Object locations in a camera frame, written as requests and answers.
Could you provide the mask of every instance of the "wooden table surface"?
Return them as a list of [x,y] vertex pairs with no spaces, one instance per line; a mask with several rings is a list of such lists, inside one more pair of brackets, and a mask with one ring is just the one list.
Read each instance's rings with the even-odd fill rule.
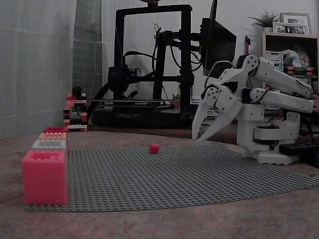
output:
[[[25,212],[20,161],[37,134],[0,140],[0,238],[319,238],[319,191],[298,190],[267,197],[197,207],[134,212]],[[192,144],[187,138],[115,132],[68,134],[69,148]],[[229,145],[240,151],[240,147]],[[285,166],[304,175],[319,170]]]

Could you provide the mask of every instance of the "monitor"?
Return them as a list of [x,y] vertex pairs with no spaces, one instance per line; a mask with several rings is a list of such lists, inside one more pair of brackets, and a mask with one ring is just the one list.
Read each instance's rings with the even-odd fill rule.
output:
[[[232,62],[235,57],[237,37],[216,21],[216,13],[217,0],[214,0],[210,17],[203,18],[200,30],[199,53],[205,76],[208,76],[215,62],[223,60]],[[229,63],[216,65],[210,77],[219,78],[227,68],[231,68]]]

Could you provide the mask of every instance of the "gray lego baseplate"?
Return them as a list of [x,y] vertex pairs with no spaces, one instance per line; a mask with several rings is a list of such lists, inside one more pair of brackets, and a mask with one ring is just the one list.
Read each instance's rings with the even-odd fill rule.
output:
[[258,164],[221,144],[71,149],[68,206],[26,205],[27,211],[106,212],[189,207],[279,194],[319,181]]

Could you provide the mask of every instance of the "white robotic arm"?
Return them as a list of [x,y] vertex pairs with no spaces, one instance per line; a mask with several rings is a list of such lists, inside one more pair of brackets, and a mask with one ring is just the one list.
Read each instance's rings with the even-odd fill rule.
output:
[[[224,86],[227,82],[237,83],[236,91],[231,92]],[[248,82],[260,86],[265,83],[283,93],[270,88],[246,88]],[[286,121],[265,120],[265,106],[311,113],[312,94],[309,85],[275,69],[273,63],[247,56],[241,69],[227,69],[218,80],[208,84],[193,121],[192,137],[198,138],[207,113],[213,109],[218,116],[197,142],[207,140],[238,118],[237,143],[246,150],[246,156],[258,159],[259,163],[288,164],[297,161],[297,157],[280,154],[279,146],[294,143],[298,138],[300,115],[290,112]]]

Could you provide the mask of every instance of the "potted plant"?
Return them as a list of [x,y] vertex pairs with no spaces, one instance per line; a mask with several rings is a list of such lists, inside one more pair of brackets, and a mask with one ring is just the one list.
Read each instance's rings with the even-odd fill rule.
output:
[[269,15],[265,11],[263,13],[263,15],[261,15],[259,18],[251,17],[251,16],[249,16],[248,18],[251,18],[251,19],[255,20],[256,22],[253,23],[253,24],[263,27],[264,28],[264,32],[272,32],[273,31],[273,22],[277,22],[278,21],[277,16],[278,15],[275,15],[274,13]]

